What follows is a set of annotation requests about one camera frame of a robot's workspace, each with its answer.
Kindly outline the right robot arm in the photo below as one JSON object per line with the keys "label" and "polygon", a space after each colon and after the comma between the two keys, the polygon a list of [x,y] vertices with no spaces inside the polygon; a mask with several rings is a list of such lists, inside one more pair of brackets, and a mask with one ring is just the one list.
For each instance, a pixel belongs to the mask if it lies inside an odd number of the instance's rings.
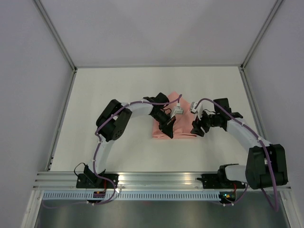
{"label": "right robot arm", "polygon": [[210,114],[200,109],[200,102],[192,102],[190,112],[195,115],[191,133],[203,137],[211,128],[219,127],[232,135],[247,152],[245,165],[225,164],[217,171],[217,183],[223,188],[234,182],[246,183],[252,189],[284,186],[288,183],[285,149],[272,144],[248,126],[239,112],[233,112],[227,98],[212,100]]}

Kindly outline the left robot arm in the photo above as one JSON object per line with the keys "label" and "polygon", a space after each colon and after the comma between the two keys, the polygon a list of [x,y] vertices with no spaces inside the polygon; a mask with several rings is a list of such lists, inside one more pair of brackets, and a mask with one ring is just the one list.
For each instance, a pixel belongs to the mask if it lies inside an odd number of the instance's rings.
{"label": "left robot arm", "polygon": [[102,174],[105,172],[109,152],[114,142],[124,133],[131,118],[151,116],[159,123],[159,130],[172,139],[176,117],[173,114],[167,114],[164,108],[170,104],[179,103],[180,99],[181,95],[170,102],[165,94],[159,93],[156,97],[144,97],[130,103],[111,100],[96,121],[95,135],[98,137],[98,145],[92,161],[84,169],[87,183],[93,188],[99,188],[104,180],[108,180]]}

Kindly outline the pink satin napkin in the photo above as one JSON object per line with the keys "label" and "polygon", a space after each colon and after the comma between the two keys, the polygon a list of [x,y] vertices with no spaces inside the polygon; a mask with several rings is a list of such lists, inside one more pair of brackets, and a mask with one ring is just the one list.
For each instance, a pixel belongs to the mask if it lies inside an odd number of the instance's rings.
{"label": "pink satin napkin", "polygon": [[[176,92],[172,92],[169,95],[166,95],[169,99],[169,102],[176,100],[179,95]],[[176,102],[172,104],[163,103],[165,106],[165,113],[171,116],[171,112],[174,106],[176,106]],[[196,137],[196,135],[191,134],[192,130],[192,121],[194,120],[194,114],[190,112],[190,103],[185,99],[180,99],[180,107],[184,110],[183,115],[176,115],[176,121],[173,124],[173,139],[189,139],[192,137]],[[167,135],[163,134],[158,129],[159,123],[154,120],[153,129],[152,129],[152,137],[154,139],[171,139]]]}

